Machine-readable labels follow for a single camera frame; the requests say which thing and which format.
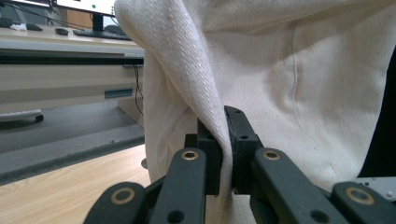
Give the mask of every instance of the brass screw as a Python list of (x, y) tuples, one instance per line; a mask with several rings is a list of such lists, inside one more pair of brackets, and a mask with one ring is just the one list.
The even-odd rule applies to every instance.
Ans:
[(347, 188), (346, 196), (356, 203), (371, 205), (375, 203), (374, 197), (363, 189)]
[(193, 161), (198, 158), (198, 153), (195, 151), (186, 151), (181, 154), (181, 158), (186, 161)]
[[(128, 192), (129, 193), (128, 197), (124, 199), (118, 199), (117, 196), (122, 192)], [(134, 198), (134, 190), (131, 188), (123, 188), (116, 190), (113, 193), (113, 195), (111, 195), (111, 202), (113, 202), (114, 204), (125, 204), (130, 202), (133, 198)]]
[(280, 159), (280, 155), (277, 152), (274, 151), (266, 151), (262, 153), (265, 159), (270, 160), (270, 161), (277, 161)]

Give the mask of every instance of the desk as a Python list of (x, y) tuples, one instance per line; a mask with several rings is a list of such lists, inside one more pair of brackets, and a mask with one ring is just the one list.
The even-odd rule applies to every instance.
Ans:
[[(135, 93), (134, 63), (125, 61), (143, 57), (135, 42), (80, 37), (72, 29), (68, 36), (56, 35), (54, 27), (40, 27), (42, 32), (0, 28), (0, 114), (100, 102), (107, 91)], [(5, 63), (9, 54), (26, 60)], [(37, 63), (29, 55), (60, 61)]]
[(0, 187), (0, 223), (82, 223), (110, 186), (149, 185), (144, 145)]

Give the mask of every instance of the floor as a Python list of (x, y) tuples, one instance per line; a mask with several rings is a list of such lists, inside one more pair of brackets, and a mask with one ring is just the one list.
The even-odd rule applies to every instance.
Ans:
[(140, 145), (0, 186), (0, 223), (83, 223), (107, 188), (149, 184), (145, 157)]
[(117, 101), (42, 110), (44, 120), (0, 122), (0, 185), (144, 143)]

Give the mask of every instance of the wooden floor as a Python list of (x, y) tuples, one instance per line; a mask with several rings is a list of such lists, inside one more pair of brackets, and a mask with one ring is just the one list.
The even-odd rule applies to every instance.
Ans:
[(110, 186), (149, 184), (149, 172), (141, 166), (145, 157), (144, 145), (132, 147), (1, 186), (0, 223), (82, 223)]

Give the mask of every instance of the monitor stand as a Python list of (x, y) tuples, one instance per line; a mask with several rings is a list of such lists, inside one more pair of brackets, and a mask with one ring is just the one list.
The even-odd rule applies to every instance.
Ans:
[(92, 30), (103, 32), (103, 15), (92, 13)]

